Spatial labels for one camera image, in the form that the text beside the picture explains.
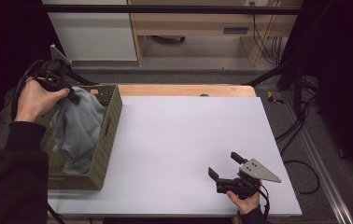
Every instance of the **floor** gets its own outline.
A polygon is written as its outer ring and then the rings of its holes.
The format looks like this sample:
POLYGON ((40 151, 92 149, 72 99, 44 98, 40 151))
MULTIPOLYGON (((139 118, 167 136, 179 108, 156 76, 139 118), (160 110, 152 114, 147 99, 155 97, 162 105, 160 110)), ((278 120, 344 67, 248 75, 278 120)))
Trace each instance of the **floor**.
MULTIPOLYGON (((242 84, 275 67, 261 59, 258 66, 250 66, 243 44, 238 37, 186 36, 185 42, 177 39, 150 37, 147 40, 144 61, 136 63, 75 63, 76 73, 85 78, 102 83, 169 83, 169 84, 242 84)), ((294 122, 288 101, 290 91, 278 91, 275 84, 278 77, 272 77, 255 88, 261 97, 263 107, 270 122, 274 136, 279 136, 294 122), (268 93, 274 99, 283 100, 284 104, 269 102, 268 93)), ((312 94, 304 91, 304 100, 312 94)), ((291 142, 283 159, 298 160, 310 164, 318 172, 321 164, 313 161, 312 149, 320 156, 326 175, 331 183, 321 180, 321 188, 313 194, 297 194, 303 210, 301 217, 271 217, 272 223, 353 223, 353 161, 339 158, 337 143, 332 139, 326 120, 320 115, 318 107, 313 107, 307 116, 301 134, 291 142), (336 188, 336 196, 329 193, 329 187, 336 188), (342 202, 347 216, 337 215, 334 205, 342 202)), ((7 113, 1 111, 0 130, 6 128, 7 113)), ((0 133, 0 147, 6 134, 0 133)), ((279 144, 280 150, 286 145, 279 144)), ((296 192, 305 192, 316 187, 316 177, 312 171, 299 163, 286 164, 292 185, 296 192)), ((65 218, 66 223, 102 223, 101 218, 65 218)), ((49 218, 48 223, 56 223, 49 218)))

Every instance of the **person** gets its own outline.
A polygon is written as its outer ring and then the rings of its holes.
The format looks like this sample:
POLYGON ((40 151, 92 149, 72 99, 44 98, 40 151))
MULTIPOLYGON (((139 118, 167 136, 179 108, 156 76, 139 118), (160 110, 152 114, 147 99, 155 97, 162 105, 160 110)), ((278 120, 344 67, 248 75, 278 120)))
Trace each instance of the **person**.
MULTIPOLYGON (((26 80, 6 146, 0 149, 0 223, 47 223, 49 157, 40 150, 46 128, 35 122, 68 93, 69 89, 49 92, 32 78, 26 80)), ((243 223, 266 223, 259 193, 245 200, 231 191, 227 195, 243 223)))

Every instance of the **crumpled garment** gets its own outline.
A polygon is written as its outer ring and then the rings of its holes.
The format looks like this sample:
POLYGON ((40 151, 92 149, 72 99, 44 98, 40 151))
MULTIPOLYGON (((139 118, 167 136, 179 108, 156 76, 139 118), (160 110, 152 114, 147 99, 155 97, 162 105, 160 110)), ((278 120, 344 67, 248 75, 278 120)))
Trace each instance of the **crumpled garment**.
POLYGON ((79 87, 73 89, 81 98, 80 103, 75 105, 67 98, 62 99, 50 123, 56 142, 53 151, 65 158, 64 173, 85 175, 92 164, 105 108, 94 95, 79 87))

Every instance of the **wall outlet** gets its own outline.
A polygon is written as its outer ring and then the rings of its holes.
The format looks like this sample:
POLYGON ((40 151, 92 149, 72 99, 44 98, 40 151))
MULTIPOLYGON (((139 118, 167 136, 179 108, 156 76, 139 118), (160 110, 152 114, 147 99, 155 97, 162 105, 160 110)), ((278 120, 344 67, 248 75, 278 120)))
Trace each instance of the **wall outlet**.
POLYGON ((246 0, 244 7, 266 7, 267 3, 269 0, 246 0))

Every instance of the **white cabinet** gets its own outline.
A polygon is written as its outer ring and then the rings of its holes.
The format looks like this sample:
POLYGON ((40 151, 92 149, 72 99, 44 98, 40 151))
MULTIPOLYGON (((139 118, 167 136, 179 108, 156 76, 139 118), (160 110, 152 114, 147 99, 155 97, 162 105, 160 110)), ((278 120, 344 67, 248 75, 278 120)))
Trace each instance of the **white cabinet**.
MULTIPOLYGON (((42 0, 43 4, 126 5, 125 0, 42 0)), ((49 13, 72 61, 136 61, 128 13, 49 13)))

